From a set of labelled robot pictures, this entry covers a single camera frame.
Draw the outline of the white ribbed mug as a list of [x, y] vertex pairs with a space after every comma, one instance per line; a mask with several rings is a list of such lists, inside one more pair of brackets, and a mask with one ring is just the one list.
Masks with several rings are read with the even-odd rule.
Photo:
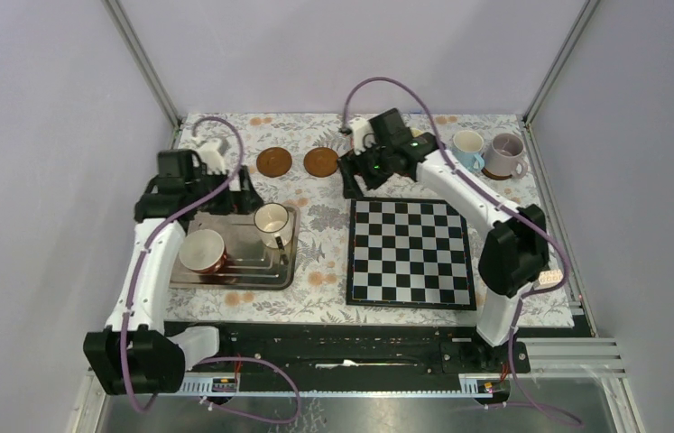
[[285, 248], [293, 238], [293, 218], [288, 209], [280, 203], [268, 203], [254, 213], [254, 226], [263, 244], [280, 254], [284, 265], [290, 263]]

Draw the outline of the blue handled white mug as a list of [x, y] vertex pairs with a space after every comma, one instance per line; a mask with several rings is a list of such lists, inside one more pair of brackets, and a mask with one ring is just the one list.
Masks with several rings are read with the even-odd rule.
[[485, 166], [482, 151], [485, 141], [481, 134], [472, 130], [454, 133], [450, 150], [456, 159], [469, 171], [480, 171]]

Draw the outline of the lavender mug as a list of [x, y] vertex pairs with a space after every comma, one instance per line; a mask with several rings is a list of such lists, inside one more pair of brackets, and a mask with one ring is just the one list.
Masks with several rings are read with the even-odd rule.
[[485, 148], [484, 168], [496, 175], [521, 179], [528, 173], [523, 140], [515, 134], [498, 134]]

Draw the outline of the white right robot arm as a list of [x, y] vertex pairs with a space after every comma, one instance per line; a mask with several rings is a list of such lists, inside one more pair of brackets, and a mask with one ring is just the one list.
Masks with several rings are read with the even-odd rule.
[[481, 340], [473, 344], [471, 357], [480, 370], [496, 370], [507, 359], [504, 344], [516, 333], [518, 300], [536, 286], [549, 263], [544, 212], [496, 194], [434, 133], [414, 135], [395, 108], [344, 121], [339, 132], [351, 142], [337, 160], [346, 198], [361, 198], [364, 189], [403, 176], [445, 200], [484, 239], [477, 271], [488, 294], [476, 325]]

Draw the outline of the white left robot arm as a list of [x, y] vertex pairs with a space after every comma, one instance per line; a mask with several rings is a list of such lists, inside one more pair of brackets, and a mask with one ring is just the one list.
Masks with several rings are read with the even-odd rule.
[[164, 326], [171, 272], [196, 214], [248, 215], [263, 204], [244, 164], [230, 170], [208, 161], [192, 150], [159, 152], [158, 172], [134, 206], [134, 249], [123, 288], [103, 329], [83, 342], [108, 395], [174, 393], [200, 361], [214, 371], [233, 362], [235, 349], [217, 328], [166, 336]]

